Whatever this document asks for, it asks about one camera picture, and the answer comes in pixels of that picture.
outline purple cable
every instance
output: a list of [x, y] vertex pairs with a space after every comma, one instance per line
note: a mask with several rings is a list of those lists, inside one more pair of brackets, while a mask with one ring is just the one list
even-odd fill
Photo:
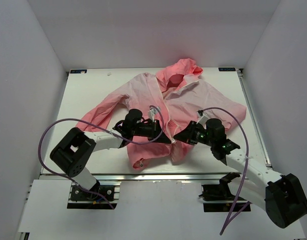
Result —
[[[245, 153], [245, 155], [248, 157], [248, 155], [249, 155], [249, 144], [248, 144], [248, 139], [247, 139], [246, 133], [245, 133], [245, 131], [244, 131], [242, 125], [241, 125], [240, 122], [238, 121], [238, 119], [237, 119], [234, 115], [232, 115], [230, 112], [228, 112], [227, 110], [225, 110], [225, 109], [223, 109], [223, 108], [221, 108], [221, 107], [208, 107], [208, 108], [203, 109], [202, 111], [207, 111], [207, 110], [212, 110], [212, 109], [221, 110], [221, 111], [223, 111], [223, 112], [229, 114], [229, 115], [237, 122], [237, 124], [238, 124], [238, 126], [239, 126], [239, 128], [241, 129], [241, 132], [242, 132], [242, 134], [243, 134], [244, 140], [245, 140], [245, 146], [246, 146], [246, 153]], [[236, 206], [236, 203], [237, 203], [237, 201], [238, 201], [239, 194], [240, 194], [240, 192], [241, 192], [241, 190], [242, 190], [242, 188], [243, 188], [243, 185], [244, 185], [244, 182], [245, 182], [245, 178], [246, 178], [246, 174], [247, 174], [247, 169], [248, 169], [248, 158], [246, 158], [246, 160], [245, 160], [245, 165], [244, 165], [244, 169], [243, 169], [243, 173], [242, 173], [242, 177], [241, 177], [241, 182], [240, 182], [240, 184], [239, 184], [237, 193], [236, 193], [236, 195], [235, 195], [235, 197], [234, 197], [234, 199], [233, 199], [233, 202], [232, 202], [231, 208], [230, 208], [230, 210], [229, 210], [229, 213], [228, 213], [228, 215], [227, 215], [227, 217], [226, 217], [226, 219], [225, 219], [225, 221], [224, 221], [224, 223], [223, 223], [222, 229], [221, 229], [221, 231], [220, 231], [220, 235], [223, 235], [223, 233], [224, 233], [226, 227], [229, 225], [229, 223], [230, 223], [232, 220], [234, 220], [234, 218], [237, 217], [237, 216], [238, 216], [248, 205], [251, 204], [251, 202], [249, 202], [249, 201], [246, 202], [245, 205], [244, 205], [238, 212], [236, 212], [235, 215], [233, 215], [232, 218], [230, 218], [231, 215], [232, 215], [232, 213], [233, 213], [233, 211], [234, 211], [234, 208], [235, 208], [235, 206]]]
[[48, 126], [45, 131], [43, 132], [43, 134], [41, 135], [41, 138], [40, 138], [40, 141], [39, 141], [39, 144], [38, 144], [38, 159], [39, 159], [39, 162], [40, 164], [43, 166], [43, 168], [45, 168], [47, 171], [49, 171], [50, 173], [54, 174], [54, 175], [57, 175], [57, 176], [60, 176], [60, 177], [63, 177], [65, 179], [68, 179], [68, 180], [71, 180], [73, 183], [75, 183], [77, 185], [78, 188], [80, 188], [82, 191], [86, 192], [86, 193], [89, 193], [89, 194], [94, 194], [94, 195], [97, 195], [99, 197], [101, 197], [103, 200], [105, 200], [108, 205], [112, 208], [112, 209], [115, 209], [113, 207], [113, 205], [107, 200], [107, 198], [105, 198], [105, 196], [103, 196], [102, 194], [98, 193], [98, 192], [95, 192], [95, 191], [89, 191], [88, 189], [85, 189], [84, 187], [80, 186], [77, 182], [75, 182], [75, 180], [73, 180], [71, 177], [69, 176], [66, 176], [64, 174], [61, 174], [61, 173], [58, 173], [58, 172], [55, 172], [53, 170], [51, 170], [49, 167], [47, 167], [43, 161], [43, 158], [42, 158], [42, 145], [43, 145], [43, 140], [47, 134], [47, 132], [56, 124], [58, 123], [61, 123], [61, 122], [65, 122], [65, 121], [76, 121], [76, 122], [81, 122], [81, 123], [84, 123], [84, 124], [88, 124], [90, 126], [93, 126], [97, 129], [100, 129], [106, 133], [109, 133], [109, 134], [112, 134], [114, 135], [115, 137], [117, 138], [121, 138], [123, 140], [125, 140], [126, 142], [129, 142], [131, 144], [137, 144], [137, 145], [145, 145], [145, 144], [150, 144], [150, 143], [153, 143], [155, 142], [164, 132], [164, 127], [165, 127], [165, 122], [164, 122], [164, 118], [163, 118], [163, 115], [162, 113], [160, 112], [160, 110], [156, 107], [156, 106], [153, 106], [153, 105], [150, 105], [149, 106], [150, 108], [154, 108], [158, 111], [159, 115], [160, 115], [160, 118], [161, 118], [161, 123], [162, 123], [162, 128], [161, 128], [161, 132], [159, 133], [159, 135], [157, 137], [155, 137], [154, 139], [150, 140], [150, 141], [146, 141], [146, 142], [135, 142], [135, 141], [132, 141], [132, 140], [129, 140], [127, 138], [124, 138], [118, 134], [115, 134], [113, 132], [110, 132], [109, 130], [107, 129], [104, 129], [100, 126], [97, 126], [91, 122], [87, 122], [87, 121], [84, 121], [84, 120], [81, 120], [81, 119], [77, 119], [77, 118], [64, 118], [64, 119], [60, 119], [60, 120], [57, 120], [55, 121], [54, 123], [52, 123], [50, 126]]

